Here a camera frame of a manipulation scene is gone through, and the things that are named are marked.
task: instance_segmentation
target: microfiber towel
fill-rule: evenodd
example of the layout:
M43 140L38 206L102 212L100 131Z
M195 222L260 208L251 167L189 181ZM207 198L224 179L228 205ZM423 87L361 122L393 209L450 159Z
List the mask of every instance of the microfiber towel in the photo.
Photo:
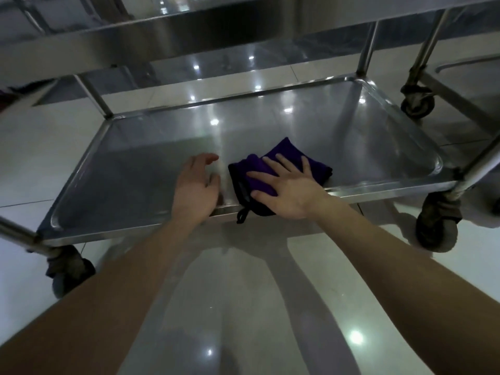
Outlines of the microfiber towel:
M288 138L284 138L279 144L277 144L264 156L279 162L279 160L276 159L276 154L283 155L300 171L303 171L301 157L307 157L311 167L312 176L314 180L316 180L316 182L320 185L323 185L328 180L328 178L332 176L332 169L330 167L309 158L307 155L297 149ZM231 178L233 180L234 191L236 193L236 196L238 197L238 201L244 207L238 215L238 223L242 223L245 220L249 210L252 210L256 214L261 216L273 215L274 213L265 205L255 201L250 196L250 193L255 189L265 192L271 196L277 196L276 191L270 185L247 176L247 172L249 171L265 172L277 176L274 170L272 170L262 160L262 157L258 157L255 154L250 154L246 159L243 159L237 163L230 164L228 166L228 169L229 174L231 175Z

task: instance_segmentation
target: right hand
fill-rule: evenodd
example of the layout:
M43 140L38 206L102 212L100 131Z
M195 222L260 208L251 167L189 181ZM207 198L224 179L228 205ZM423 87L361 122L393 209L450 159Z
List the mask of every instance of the right hand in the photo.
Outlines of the right hand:
M313 179L306 157L302 157L303 173L283 155L277 154L276 158L281 164L267 157L263 160L278 176L256 171L250 171L247 175L272 186L278 196L254 190L252 197L281 217L291 220L310 217L313 209L329 197L328 193Z

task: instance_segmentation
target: stainless steel tray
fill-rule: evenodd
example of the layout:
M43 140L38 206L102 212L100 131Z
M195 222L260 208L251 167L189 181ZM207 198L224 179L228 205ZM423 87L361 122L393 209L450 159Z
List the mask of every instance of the stainless steel tray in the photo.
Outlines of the stainless steel tray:
M500 130L500 55L429 66L421 81L486 132Z
M169 218L181 165L203 151L220 155L212 170L222 176L223 204L211 219L234 218L241 207L228 164L286 136L334 169L325 188L349 202L454 184L439 148L372 81L345 75L105 122L38 233L64 245L152 228Z

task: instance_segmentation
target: left hand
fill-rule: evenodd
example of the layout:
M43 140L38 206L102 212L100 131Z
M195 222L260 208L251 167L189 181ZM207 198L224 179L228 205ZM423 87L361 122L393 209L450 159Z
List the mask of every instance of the left hand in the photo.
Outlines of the left hand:
M181 220L195 227L214 211L221 188L221 177L213 173L207 180L205 166L217 159L217 154L203 153L189 158L185 163L173 196L173 220Z

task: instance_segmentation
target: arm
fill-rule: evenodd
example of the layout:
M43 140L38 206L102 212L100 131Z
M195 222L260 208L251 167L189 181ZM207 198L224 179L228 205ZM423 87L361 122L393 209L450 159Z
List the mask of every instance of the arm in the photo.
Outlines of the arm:
M404 339L436 374L500 369L500 304L421 252L374 226L283 156L278 176L249 172L277 197L252 196L286 218L315 221L344 252Z
M216 206L215 154L192 157L177 182L172 220L53 305L0 347L2 373L116 373L190 232Z

